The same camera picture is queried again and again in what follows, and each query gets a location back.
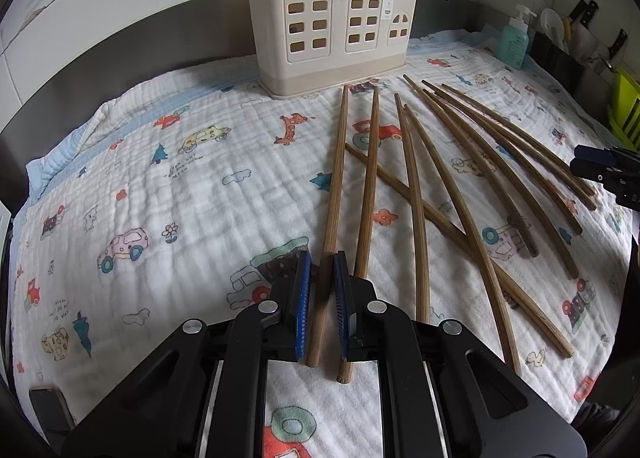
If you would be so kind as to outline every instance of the arched window cutout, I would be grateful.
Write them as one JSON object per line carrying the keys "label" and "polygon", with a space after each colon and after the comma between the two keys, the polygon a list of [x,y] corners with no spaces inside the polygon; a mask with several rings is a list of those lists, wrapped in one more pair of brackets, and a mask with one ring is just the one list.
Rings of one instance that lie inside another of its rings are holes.
{"label": "arched window cutout", "polygon": [[392,46],[393,44],[406,43],[409,38],[409,16],[405,12],[394,15],[389,27],[389,37],[386,40],[386,44]]}
{"label": "arched window cutout", "polygon": [[373,50],[378,43],[382,0],[349,0],[344,48],[347,53]]}
{"label": "arched window cutout", "polygon": [[287,62],[328,57],[332,0],[284,0]]}

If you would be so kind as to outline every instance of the blue gripper pad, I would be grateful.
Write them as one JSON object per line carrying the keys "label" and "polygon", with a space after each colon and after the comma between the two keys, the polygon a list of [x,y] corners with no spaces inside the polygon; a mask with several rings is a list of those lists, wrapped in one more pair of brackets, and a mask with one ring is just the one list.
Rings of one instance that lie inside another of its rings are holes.
{"label": "blue gripper pad", "polygon": [[309,287],[311,281],[311,254],[304,253],[303,261],[299,261],[298,265],[303,264],[302,279],[300,282],[300,299],[296,310],[296,357],[302,358],[305,353],[306,340],[306,317],[309,311]]}
{"label": "blue gripper pad", "polygon": [[340,339],[340,352],[342,358],[347,358],[349,341],[349,316],[346,311],[346,301],[344,298],[344,282],[340,271],[340,258],[334,257],[334,279],[335,279],[335,309],[338,316],[338,338]]}

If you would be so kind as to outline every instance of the metal screw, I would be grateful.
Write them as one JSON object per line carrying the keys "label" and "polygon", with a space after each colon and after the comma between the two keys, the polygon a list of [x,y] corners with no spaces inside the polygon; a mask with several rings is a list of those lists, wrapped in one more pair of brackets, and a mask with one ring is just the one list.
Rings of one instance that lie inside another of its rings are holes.
{"label": "metal screw", "polygon": [[258,310],[262,313],[274,313],[278,309],[278,303],[276,301],[262,301],[258,305]]}
{"label": "metal screw", "polygon": [[182,325],[182,331],[185,333],[198,333],[202,330],[202,323],[197,319],[189,319]]}
{"label": "metal screw", "polygon": [[371,301],[367,304],[367,309],[371,313],[385,313],[386,312],[386,304],[382,301]]}
{"label": "metal screw", "polygon": [[462,325],[457,321],[445,321],[442,329],[449,335],[460,335],[462,333]]}

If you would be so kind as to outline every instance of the cartoon tree print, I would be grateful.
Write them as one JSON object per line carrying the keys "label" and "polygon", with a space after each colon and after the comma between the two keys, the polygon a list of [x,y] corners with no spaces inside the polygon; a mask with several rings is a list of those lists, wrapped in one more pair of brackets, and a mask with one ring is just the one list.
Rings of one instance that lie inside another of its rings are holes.
{"label": "cartoon tree print", "polygon": [[154,154],[154,158],[153,160],[151,160],[151,163],[155,162],[155,163],[160,163],[162,160],[166,160],[167,159],[167,155],[166,152],[164,151],[164,146],[162,144],[158,145],[158,149],[156,149],[156,154]]}

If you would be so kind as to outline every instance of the chopstick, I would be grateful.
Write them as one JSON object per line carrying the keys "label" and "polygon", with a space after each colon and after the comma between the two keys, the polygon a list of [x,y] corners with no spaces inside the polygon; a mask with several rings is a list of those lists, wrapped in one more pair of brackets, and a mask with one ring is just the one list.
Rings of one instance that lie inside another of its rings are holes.
{"label": "chopstick", "polygon": [[[358,231],[358,248],[353,276],[367,279],[369,267],[369,248],[371,246],[371,230],[373,208],[376,201],[376,167],[378,166],[378,133],[380,125],[380,101],[378,88],[373,90],[371,104],[371,122],[369,127],[369,148],[367,149],[367,171],[364,176],[364,193],[362,197],[362,212],[360,213],[360,230]],[[353,362],[340,359],[336,380],[348,384],[353,377]]]}
{"label": "chopstick", "polygon": [[326,310],[331,295],[331,276],[333,271],[335,242],[338,235],[338,217],[340,216],[340,197],[342,194],[342,173],[344,172],[344,138],[347,134],[347,115],[349,112],[349,88],[342,88],[338,133],[335,139],[334,167],[331,174],[329,206],[324,226],[322,256],[314,295],[314,310],[310,315],[311,326],[306,365],[316,367],[320,363],[322,339],[326,320]]}
{"label": "chopstick", "polygon": [[[358,160],[367,163],[367,155],[354,149],[351,145],[346,145],[345,149],[353,157]],[[385,168],[378,165],[378,176],[380,179],[400,194],[405,200],[410,200],[409,187],[404,185],[398,178],[393,176]],[[462,251],[473,259],[473,253],[469,246],[468,238],[466,234],[462,232],[456,225],[451,223],[447,217],[439,210],[432,207],[430,204],[422,201],[422,209],[424,210],[424,216],[433,223],[439,231],[451,239]],[[500,287],[502,290],[511,295],[516,302],[522,308],[522,311],[529,317],[529,319],[540,329],[540,332],[546,337],[548,342],[553,344],[558,350],[558,353],[563,358],[569,359],[574,354],[574,347],[567,341],[562,333],[554,326],[551,320],[545,315],[545,313],[536,305],[529,295],[518,286],[518,284],[511,279],[511,276],[507,274],[500,266],[492,261],[492,266],[495,270],[495,275],[498,278]]]}
{"label": "chopstick", "polygon": [[[430,88],[433,88],[433,85],[428,83],[426,80],[423,80],[422,83],[426,86],[429,86]],[[558,179],[562,180],[564,184],[569,187],[576,196],[578,196],[578,199],[584,204],[585,207],[587,207],[590,211],[596,210],[596,204],[593,202],[593,200],[590,199],[590,197],[587,196],[586,192],[582,190],[572,174],[566,173],[555,163],[551,162],[549,158],[547,158],[544,154],[537,151],[537,149],[535,149],[534,147],[530,146],[519,136],[516,136],[511,131],[508,131],[508,129],[506,129],[505,127],[498,125],[497,123],[492,123],[492,126],[503,136],[507,137],[512,143],[516,144],[520,149],[526,152],[530,157],[539,162],[539,164],[547,169],[550,173],[555,174]]]}
{"label": "chopstick", "polygon": [[573,231],[580,235],[582,234],[582,226],[572,214],[569,207],[564,203],[562,198],[558,195],[558,191],[552,186],[552,184],[547,180],[540,172],[533,166],[533,164],[527,159],[525,155],[523,155],[520,151],[518,151],[513,144],[506,139],[498,130],[497,124],[489,121],[482,114],[478,113],[478,111],[474,111],[470,107],[462,104],[455,98],[453,98],[450,94],[442,91],[441,89],[429,84],[427,85],[433,89],[438,96],[449,102],[449,104],[454,105],[460,111],[465,113],[471,120],[475,121],[480,127],[482,127],[487,133],[494,137],[495,141],[497,141],[500,145],[502,145],[507,151],[516,158],[516,162],[524,168],[524,170],[529,173],[529,175],[538,183],[538,185],[547,193],[552,202],[558,207],[564,218],[567,220],[569,225]]}
{"label": "chopstick", "polygon": [[[410,81],[410,84],[415,84],[407,76],[405,76],[405,78]],[[418,94],[420,94],[420,88],[417,86],[417,84],[415,85],[414,89],[418,92]],[[520,211],[502,187],[500,180],[498,180],[498,177],[491,170],[489,164],[484,160],[475,146],[471,143],[471,141],[469,141],[466,135],[460,130],[460,127],[457,126],[457,124],[451,119],[446,111],[444,111],[440,106],[431,107],[431,110],[440,119],[440,121],[444,123],[444,125],[447,126],[447,128],[453,133],[453,136],[458,139],[465,151],[469,153],[471,159],[476,163],[481,173],[484,174],[495,194],[498,196],[498,199],[502,202],[502,205],[507,210],[507,214],[511,216],[513,224],[515,225],[517,231],[520,233],[520,236],[524,244],[526,245],[527,250],[529,250],[529,253],[532,257],[537,257],[540,253],[540,251],[538,250],[538,245],[536,244],[529,229],[527,228],[524,222],[524,218],[522,218],[522,215],[520,214]]]}
{"label": "chopstick", "polygon": [[500,168],[502,173],[506,176],[507,180],[510,181],[511,185],[513,185],[516,188],[516,190],[520,193],[520,195],[525,200],[525,202],[527,202],[527,205],[533,212],[534,216],[536,216],[540,224],[542,224],[542,228],[546,232],[546,235],[548,235],[548,237],[550,238],[551,243],[556,248],[556,251],[560,256],[560,259],[562,259],[564,266],[569,272],[569,276],[571,276],[574,279],[577,279],[579,276],[579,271],[578,271],[577,265],[575,264],[574,258],[572,257],[571,253],[566,247],[566,243],[562,240],[562,237],[560,237],[560,234],[558,234],[558,231],[556,231],[556,228],[551,223],[551,220],[545,214],[544,210],[542,209],[540,204],[536,201],[536,199],[533,197],[531,192],[529,192],[529,189],[527,189],[525,184],[522,183],[520,178],[518,178],[516,173],[514,173],[513,169],[511,169],[510,165],[507,164],[507,162],[505,162],[502,159],[502,157],[495,151],[495,149],[493,149],[489,145],[489,143],[484,138],[482,138],[482,136],[480,136],[480,134],[478,134],[478,132],[473,127],[471,127],[468,123],[466,123],[466,121],[464,121],[462,117],[460,117],[457,113],[455,113],[453,109],[449,107],[447,102],[444,101],[444,99],[438,96],[435,96],[435,99],[442,106],[442,108],[447,112],[447,114],[451,117],[451,119],[454,120],[456,124],[469,137],[471,137],[471,139],[478,145],[478,147],[482,151],[486,153],[486,155],[489,158],[491,158],[491,160],[495,163],[495,165],[498,168]]}
{"label": "chopstick", "polygon": [[[430,108],[438,107],[438,104],[434,102],[428,95],[422,94],[422,98]],[[405,105],[404,110],[409,115],[409,118],[411,118],[411,120],[413,121],[414,126],[418,131],[418,135],[420,135],[420,138],[422,139],[422,143],[429,152],[431,159],[433,160],[433,163],[436,166],[440,177],[442,178],[442,182],[444,183],[445,187],[447,187],[447,191],[449,192],[451,201],[453,201],[453,205],[456,208],[456,212],[458,213],[460,222],[462,222],[462,226],[465,229],[466,238],[469,241],[469,245],[471,246],[474,258],[478,263],[478,268],[480,269],[482,282],[484,283],[484,288],[489,298],[491,310],[494,313],[495,327],[498,330],[498,338],[500,339],[500,347],[502,348],[504,362],[516,374],[519,375],[520,360],[518,359],[518,348],[516,346],[515,337],[513,335],[511,320],[509,319],[507,308],[504,305],[504,301],[502,300],[502,292],[500,291],[500,285],[498,284],[498,279],[495,275],[494,267],[491,264],[489,255],[482,247],[482,241],[480,240],[480,235],[478,234],[476,223],[472,218],[468,207],[466,206],[465,200],[462,197],[458,186],[456,185],[456,181],[449,173],[449,170],[444,164],[442,158],[440,157],[440,154],[438,153],[428,134],[422,127],[422,124],[420,124],[415,115],[411,112],[411,110],[409,110],[408,106]]]}
{"label": "chopstick", "polygon": [[557,156],[556,153],[551,151],[551,149],[546,147],[542,142],[540,142],[540,141],[536,140],[535,138],[533,138],[529,133],[527,133],[526,131],[524,131],[520,127],[518,127],[516,124],[514,124],[513,122],[511,122],[507,118],[503,117],[501,114],[498,114],[493,109],[491,109],[489,107],[486,107],[484,104],[481,104],[477,100],[471,98],[470,96],[468,96],[468,94],[465,94],[462,91],[459,91],[459,90],[457,90],[455,88],[451,88],[450,86],[447,86],[446,84],[443,84],[442,87],[447,89],[447,91],[450,91],[450,92],[458,95],[463,100],[466,100],[469,104],[475,105],[479,110],[481,110],[482,112],[486,113],[487,115],[489,115],[494,120],[500,122],[503,126],[508,127],[508,129],[511,129],[514,133],[519,134],[520,136],[522,136],[533,147],[538,149],[538,151],[540,151],[543,155],[548,157],[549,160],[551,160],[553,163],[558,165],[559,168],[561,168],[564,172],[566,172],[569,176],[571,176],[571,178],[573,178],[576,181],[576,183],[582,188],[582,190],[584,190],[584,192],[587,194],[587,196],[594,196],[595,195],[596,192],[593,190],[593,187],[591,187],[589,184],[587,184],[587,182],[585,182],[582,178],[578,178],[578,177],[574,176],[572,174],[572,172],[571,172],[571,169],[569,168],[569,165],[567,165],[565,163],[565,161],[562,160],[562,158]]}
{"label": "chopstick", "polygon": [[422,193],[420,192],[420,180],[418,179],[418,168],[415,162],[414,142],[406,122],[406,117],[402,112],[400,95],[397,93],[394,94],[394,99],[396,101],[400,130],[402,131],[402,150],[404,151],[406,175],[409,180],[411,217],[414,225],[415,319],[421,323],[428,323],[430,315],[429,258],[427,254],[427,232],[424,226],[424,211],[420,206],[422,203]]}

